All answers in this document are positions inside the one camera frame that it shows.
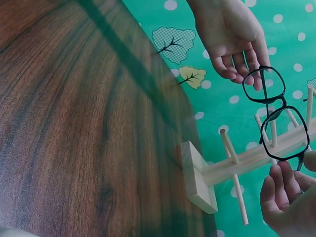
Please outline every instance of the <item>hand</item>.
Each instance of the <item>hand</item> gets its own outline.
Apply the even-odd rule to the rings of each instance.
[[[259,65],[270,66],[263,29],[241,0],[187,1],[195,16],[197,32],[221,77],[242,83],[249,71]],[[260,75],[249,78],[247,84],[260,90]]]
[[[306,152],[304,165],[316,171],[316,151]],[[287,161],[270,168],[260,193],[264,221],[281,237],[316,235],[316,179],[293,171]]]

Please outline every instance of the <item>cartoon tree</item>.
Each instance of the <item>cartoon tree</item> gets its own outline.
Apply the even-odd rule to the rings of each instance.
[[[183,79],[183,81],[179,84],[186,82],[192,88],[197,89],[201,86],[202,81],[205,79],[206,71],[185,66],[179,68],[179,74]]]
[[[162,53],[171,62],[180,64],[193,47],[196,33],[193,30],[160,27],[153,31],[152,37],[158,53]]]

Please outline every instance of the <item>finger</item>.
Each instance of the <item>finger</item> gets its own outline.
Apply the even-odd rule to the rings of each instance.
[[[295,171],[294,177],[304,192],[306,192],[316,182],[315,178],[303,174],[301,171]]]
[[[290,201],[287,197],[284,189],[283,175],[281,167],[276,165],[271,166],[270,176],[273,178],[276,187],[276,204],[280,210],[285,211],[290,205]]]
[[[304,166],[310,171],[316,171],[316,151],[304,153]]]
[[[223,56],[222,61],[227,70],[232,71],[233,73],[237,73],[237,70],[233,65],[233,59],[231,56]]]
[[[245,51],[245,56],[246,56],[249,70],[251,72],[253,72],[254,70],[259,68],[260,65],[259,65],[259,62],[257,60],[257,55],[256,55],[255,51],[253,50],[253,48]],[[253,87],[255,88],[255,90],[259,91],[262,87],[260,73],[259,72],[255,73],[253,75],[253,78],[254,78]]]
[[[233,55],[233,61],[235,68],[237,69],[237,72],[243,77],[246,78],[246,76],[249,74],[249,70],[247,68],[247,64],[245,62],[243,53],[236,53]],[[253,85],[253,77],[249,77],[247,81],[245,82],[247,85]]]
[[[275,197],[275,183],[273,178],[268,175],[261,188],[260,206],[263,219],[270,227],[277,225],[277,218],[282,213],[277,206]]]
[[[268,48],[264,34],[257,37],[255,41],[251,42],[251,45],[257,55],[258,63],[262,66],[270,66]]]
[[[284,189],[286,191],[288,200],[292,203],[296,198],[301,194],[301,187],[297,183],[294,172],[290,166],[290,163],[287,161],[278,162],[283,174]]]
[[[223,78],[225,79],[236,79],[236,73],[228,70],[221,57],[211,58],[211,63],[215,69],[215,71]]]
[[[237,74],[237,77],[233,79],[232,82],[241,84],[243,82],[243,77],[240,74]]]

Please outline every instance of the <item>wooden table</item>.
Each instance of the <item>wooden table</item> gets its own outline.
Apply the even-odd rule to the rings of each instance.
[[[0,226],[216,236],[184,189],[191,105],[125,6],[2,0],[0,15]]]

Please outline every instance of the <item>eyeglass frame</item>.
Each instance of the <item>eyeglass frame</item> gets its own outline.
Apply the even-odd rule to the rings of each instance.
[[[279,76],[279,78],[281,79],[282,81],[282,84],[283,84],[283,92],[277,96],[274,96],[274,97],[271,97],[271,98],[268,98],[267,96],[267,88],[266,88],[266,84],[265,84],[265,78],[264,78],[264,70],[273,70],[274,72],[277,73],[277,75]],[[253,76],[254,74],[256,74],[257,72],[260,72],[260,78],[261,78],[261,81],[262,81],[262,87],[263,87],[263,90],[264,90],[264,95],[265,95],[265,98],[264,99],[254,99],[254,98],[251,98],[247,91],[246,91],[246,88],[245,88],[245,82],[247,81],[247,79],[250,77],[250,76]],[[301,113],[293,106],[291,105],[287,105],[287,102],[286,102],[286,99],[284,97],[285,95],[285,92],[286,92],[286,85],[285,85],[285,82],[284,82],[284,79],[283,77],[281,76],[281,74],[273,67],[270,67],[270,66],[260,66],[259,69],[256,69],[252,72],[250,72],[246,77],[245,79],[242,81],[242,87],[243,87],[243,90],[246,94],[246,96],[248,97],[249,100],[253,101],[253,102],[256,102],[256,103],[260,103],[260,104],[265,104],[266,107],[267,107],[267,118],[263,121],[263,123],[261,124],[261,128],[260,128],[260,142],[259,144],[262,142],[263,143],[263,146],[266,150],[266,153],[269,157],[271,158],[274,158],[274,159],[277,159],[279,161],[286,161],[286,160],[289,160],[289,159],[292,159],[292,158],[295,158],[297,157],[299,159],[299,164],[298,164],[298,167],[297,167],[297,170],[299,171],[302,167],[302,164],[303,164],[303,159],[304,159],[304,153],[306,152],[306,150],[309,148],[310,146],[310,137],[309,137],[309,134],[308,134],[308,128],[306,126],[306,123],[305,123],[305,120],[303,119],[303,116],[301,115]],[[275,111],[273,111],[271,114],[269,114],[269,110],[268,110],[268,105],[269,104],[272,104],[274,103],[276,100],[281,100],[283,105],[276,109]],[[301,152],[297,153],[297,154],[294,154],[294,155],[291,155],[289,157],[286,157],[286,158],[281,158],[281,157],[277,157],[275,155],[272,155],[269,151],[268,151],[268,148],[266,146],[266,143],[263,139],[263,129],[264,129],[264,126],[266,127],[265,130],[267,129],[267,126],[268,126],[268,122],[271,122],[275,119],[277,119],[279,117],[279,115],[281,114],[281,112],[285,109],[292,109],[294,110],[298,116],[300,117],[301,121],[303,122],[303,127],[305,129],[305,132],[306,132],[306,137],[307,137],[307,145],[305,147],[304,150],[302,150]]]

